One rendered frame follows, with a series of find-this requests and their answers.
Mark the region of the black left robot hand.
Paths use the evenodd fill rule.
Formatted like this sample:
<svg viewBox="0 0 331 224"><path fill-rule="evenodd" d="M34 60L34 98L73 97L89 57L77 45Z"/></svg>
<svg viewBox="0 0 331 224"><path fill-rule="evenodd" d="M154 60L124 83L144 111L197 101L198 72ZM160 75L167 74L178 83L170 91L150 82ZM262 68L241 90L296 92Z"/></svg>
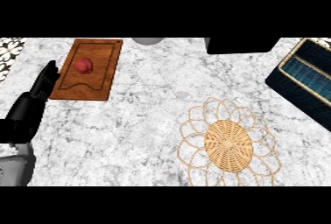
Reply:
<svg viewBox="0 0 331 224"><path fill-rule="evenodd" d="M33 140L58 79L56 62L51 60L30 91L20 95L5 119L0 119L0 144L27 144Z"/></svg>

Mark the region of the brown wooden placemat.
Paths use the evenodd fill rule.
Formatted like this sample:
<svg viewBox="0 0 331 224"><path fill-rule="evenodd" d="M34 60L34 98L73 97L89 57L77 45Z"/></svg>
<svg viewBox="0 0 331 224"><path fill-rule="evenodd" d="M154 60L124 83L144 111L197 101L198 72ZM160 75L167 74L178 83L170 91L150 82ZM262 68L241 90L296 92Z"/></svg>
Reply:
<svg viewBox="0 0 331 224"><path fill-rule="evenodd" d="M105 101L110 98L122 45L122 39L76 39L52 100Z"/></svg>

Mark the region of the red squash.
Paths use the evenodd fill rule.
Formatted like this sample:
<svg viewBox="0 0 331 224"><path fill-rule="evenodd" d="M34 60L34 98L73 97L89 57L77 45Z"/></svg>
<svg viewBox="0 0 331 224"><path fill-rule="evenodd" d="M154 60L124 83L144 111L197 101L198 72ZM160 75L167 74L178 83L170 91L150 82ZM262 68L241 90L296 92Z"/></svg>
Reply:
<svg viewBox="0 0 331 224"><path fill-rule="evenodd" d="M79 59L74 67L80 74L90 74L93 72L93 62L89 58Z"/></svg>

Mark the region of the black white patterned tile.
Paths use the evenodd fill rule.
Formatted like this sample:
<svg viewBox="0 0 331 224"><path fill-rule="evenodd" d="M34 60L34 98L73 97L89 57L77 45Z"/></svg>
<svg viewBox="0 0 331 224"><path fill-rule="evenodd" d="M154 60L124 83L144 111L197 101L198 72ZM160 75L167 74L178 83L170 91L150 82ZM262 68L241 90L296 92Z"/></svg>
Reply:
<svg viewBox="0 0 331 224"><path fill-rule="evenodd" d="M27 38L0 38L0 83L6 80L11 67L22 52Z"/></svg>

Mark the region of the grey round object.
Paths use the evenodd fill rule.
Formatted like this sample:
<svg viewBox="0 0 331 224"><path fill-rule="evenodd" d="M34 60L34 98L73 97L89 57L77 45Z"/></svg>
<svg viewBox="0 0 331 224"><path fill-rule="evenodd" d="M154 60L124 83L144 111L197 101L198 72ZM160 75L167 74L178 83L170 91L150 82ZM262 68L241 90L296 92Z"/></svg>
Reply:
<svg viewBox="0 0 331 224"><path fill-rule="evenodd" d="M144 46L153 46L163 41L163 38L133 38L133 40Z"/></svg>

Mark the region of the black box appliance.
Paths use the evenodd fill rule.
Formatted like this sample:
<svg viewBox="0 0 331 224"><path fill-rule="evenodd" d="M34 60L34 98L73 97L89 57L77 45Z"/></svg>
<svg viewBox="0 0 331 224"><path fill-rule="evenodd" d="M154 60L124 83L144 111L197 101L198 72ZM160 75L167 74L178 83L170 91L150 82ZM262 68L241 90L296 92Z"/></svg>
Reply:
<svg viewBox="0 0 331 224"><path fill-rule="evenodd" d="M280 38L206 38L209 54L268 53Z"/></svg>

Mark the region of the dark blue appliance gold trim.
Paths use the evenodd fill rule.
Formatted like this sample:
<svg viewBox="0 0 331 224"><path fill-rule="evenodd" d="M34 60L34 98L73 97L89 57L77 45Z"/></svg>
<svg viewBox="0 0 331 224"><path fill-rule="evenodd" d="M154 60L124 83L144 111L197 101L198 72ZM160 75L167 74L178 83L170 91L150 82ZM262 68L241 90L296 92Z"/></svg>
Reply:
<svg viewBox="0 0 331 224"><path fill-rule="evenodd" d="M265 84L331 132L331 46L303 38Z"/></svg>

